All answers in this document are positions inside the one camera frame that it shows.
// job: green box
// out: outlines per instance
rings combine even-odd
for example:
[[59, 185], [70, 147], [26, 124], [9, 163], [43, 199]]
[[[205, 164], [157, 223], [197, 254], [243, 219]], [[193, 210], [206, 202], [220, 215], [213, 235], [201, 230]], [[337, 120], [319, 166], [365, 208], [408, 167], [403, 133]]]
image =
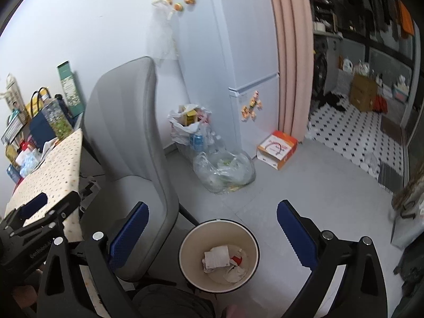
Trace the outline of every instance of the green box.
[[75, 86], [74, 76], [71, 72], [69, 62], [66, 61], [61, 65], [58, 65], [57, 70], [59, 71], [60, 82], [62, 84], [63, 92], [65, 93], [68, 107], [74, 117], [84, 112], [84, 105], [81, 101], [81, 96]]

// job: white refrigerator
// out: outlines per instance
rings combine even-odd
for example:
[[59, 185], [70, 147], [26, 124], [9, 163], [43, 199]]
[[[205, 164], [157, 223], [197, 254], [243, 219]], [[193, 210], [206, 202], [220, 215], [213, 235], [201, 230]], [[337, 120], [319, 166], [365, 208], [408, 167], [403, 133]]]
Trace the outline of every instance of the white refrigerator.
[[[184, 0], [171, 19], [191, 103], [212, 112], [211, 126], [228, 150], [251, 157], [278, 127], [279, 78], [271, 0]], [[259, 92], [262, 109], [244, 120], [242, 107]]]

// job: washing machine door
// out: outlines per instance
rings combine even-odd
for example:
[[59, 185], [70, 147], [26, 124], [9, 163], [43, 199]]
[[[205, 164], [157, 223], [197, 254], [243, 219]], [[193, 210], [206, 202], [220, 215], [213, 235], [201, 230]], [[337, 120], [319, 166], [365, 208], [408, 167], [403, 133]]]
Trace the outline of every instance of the washing machine door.
[[327, 78], [327, 59], [325, 54], [317, 54], [314, 62], [314, 79], [312, 97], [316, 98], [323, 94], [325, 79]]

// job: chair seat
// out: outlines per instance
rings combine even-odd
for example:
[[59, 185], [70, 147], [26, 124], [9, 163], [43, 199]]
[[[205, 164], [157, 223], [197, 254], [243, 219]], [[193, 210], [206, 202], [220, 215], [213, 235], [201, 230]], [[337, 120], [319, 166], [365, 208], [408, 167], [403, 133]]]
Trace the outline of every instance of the chair seat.
[[149, 221], [125, 265], [115, 271], [121, 279], [132, 282], [143, 277], [153, 262], [178, 212], [168, 214], [150, 180], [131, 175], [107, 183], [81, 218], [83, 237], [87, 239], [97, 231], [107, 233], [114, 222], [125, 218], [139, 201], [149, 207]]

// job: orange and white box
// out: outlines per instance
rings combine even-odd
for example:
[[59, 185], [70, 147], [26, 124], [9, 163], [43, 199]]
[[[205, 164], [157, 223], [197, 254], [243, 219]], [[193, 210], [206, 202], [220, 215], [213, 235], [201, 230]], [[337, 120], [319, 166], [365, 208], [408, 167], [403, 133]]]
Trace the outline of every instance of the orange and white box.
[[293, 155], [296, 147], [297, 140], [294, 137], [276, 130], [258, 146], [256, 156], [279, 170]]

